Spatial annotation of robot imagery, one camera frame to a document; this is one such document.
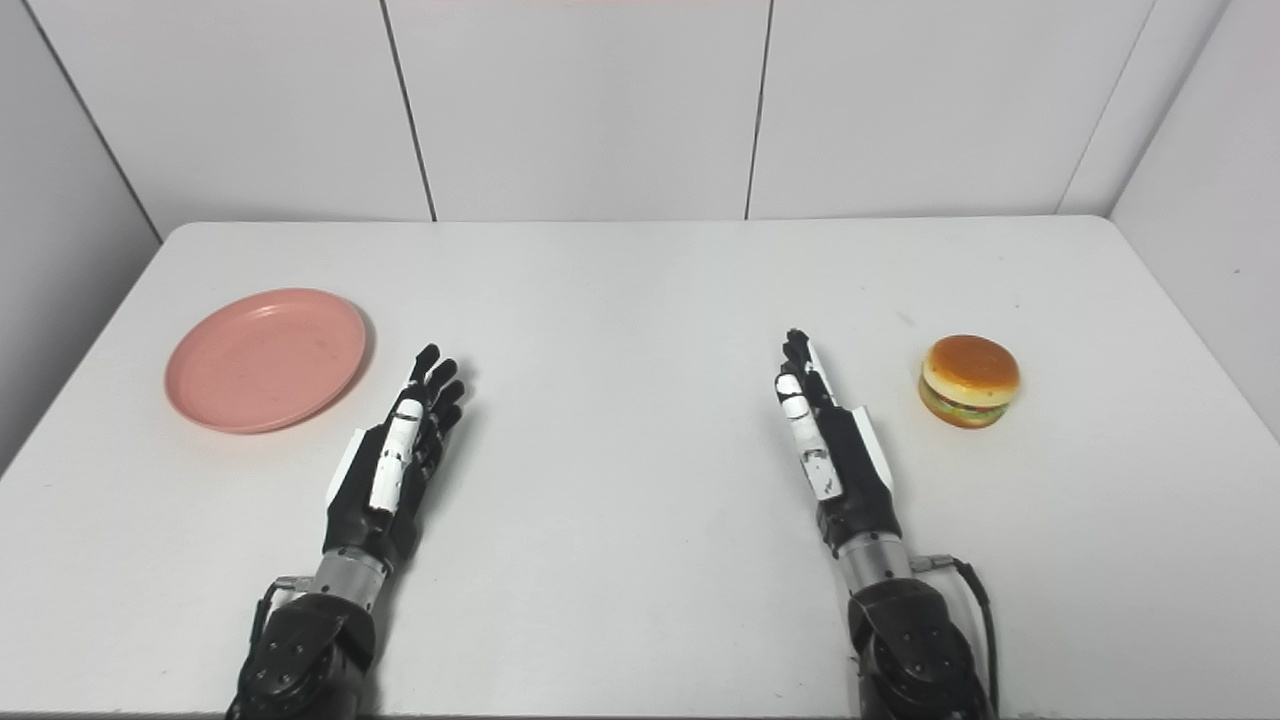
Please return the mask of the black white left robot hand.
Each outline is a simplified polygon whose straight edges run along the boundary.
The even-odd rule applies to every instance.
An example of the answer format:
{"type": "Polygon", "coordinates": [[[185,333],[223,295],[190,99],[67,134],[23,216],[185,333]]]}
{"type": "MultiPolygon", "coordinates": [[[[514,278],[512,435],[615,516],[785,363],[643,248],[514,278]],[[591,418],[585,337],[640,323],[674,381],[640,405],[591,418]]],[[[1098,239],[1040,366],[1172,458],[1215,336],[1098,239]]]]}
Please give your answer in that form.
{"type": "Polygon", "coordinates": [[[458,370],[426,345],[384,419],[355,432],[326,497],[325,552],[357,550],[387,573],[412,557],[422,501],[463,416],[458,370]]]}

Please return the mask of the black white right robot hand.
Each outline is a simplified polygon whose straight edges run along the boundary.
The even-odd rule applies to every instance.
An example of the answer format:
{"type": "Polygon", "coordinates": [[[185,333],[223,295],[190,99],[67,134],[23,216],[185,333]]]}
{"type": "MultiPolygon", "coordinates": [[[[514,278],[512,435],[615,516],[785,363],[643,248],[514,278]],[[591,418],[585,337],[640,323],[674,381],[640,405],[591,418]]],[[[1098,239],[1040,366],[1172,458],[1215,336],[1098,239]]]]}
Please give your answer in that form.
{"type": "Polygon", "coordinates": [[[836,401],[804,331],[787,331],[782,352],[774,396],[815,496],[823,543],[837,556],[858,538],[899,538],[902,530],[893,505],[893,478],[869,413],[836,401]]]}

